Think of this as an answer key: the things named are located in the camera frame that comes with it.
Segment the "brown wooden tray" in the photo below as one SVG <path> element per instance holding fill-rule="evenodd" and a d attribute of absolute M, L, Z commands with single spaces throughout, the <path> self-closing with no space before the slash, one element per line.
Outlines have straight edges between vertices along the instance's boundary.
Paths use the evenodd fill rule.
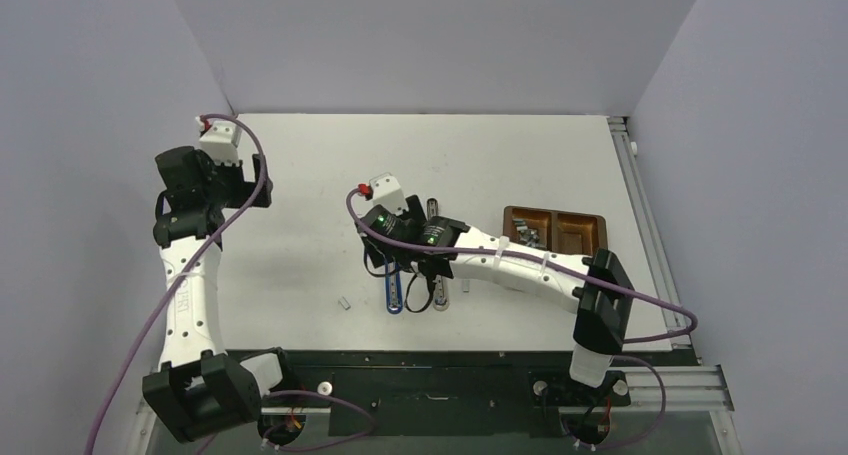
<path fill-rule="evenodd" d="M 507 206 L 503 212 L 503 235 L 520 244 L 513 218 L 523 218 L 530 226 L 542 231 L 546 247 L 540 250 L 567 255 L 593 255 L 600 248 L 608 248 L 606 220 L 600 215 Z"/>

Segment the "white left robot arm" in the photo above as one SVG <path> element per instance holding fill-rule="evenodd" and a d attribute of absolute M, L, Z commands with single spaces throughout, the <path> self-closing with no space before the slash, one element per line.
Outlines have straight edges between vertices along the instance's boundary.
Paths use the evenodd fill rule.
<path fill-rule="evenodd" d="M 166 272 L 163 351 L 142 380 L 142 394 L 179 443 L 255 422 L 265 398 L 289 403 L 297 376 L 278 348 L 231 355 L 219 323 L 219 229 L 224 212 L 267 208 L 272 186 L 245 179 L 234 148 L 182 146 L 156 156 L 165 188 L 156 200 L 153 236 Z"/>

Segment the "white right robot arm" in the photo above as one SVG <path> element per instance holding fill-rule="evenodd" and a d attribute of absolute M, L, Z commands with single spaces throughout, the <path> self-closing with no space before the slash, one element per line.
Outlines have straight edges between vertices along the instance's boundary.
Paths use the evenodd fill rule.
<path fill-rule="evenodd" d="M 381 205 L 353 218 L 378 262 L 427 279 L 480 280 L 535 295 L 574 314 L 575 346 L 565 376 L 567 394 L 589 403 L 605 388 L 631 314 L 633 286 L 617 256 L 564 255 L 494 237 L 458 220 L 404 219 Z"/>

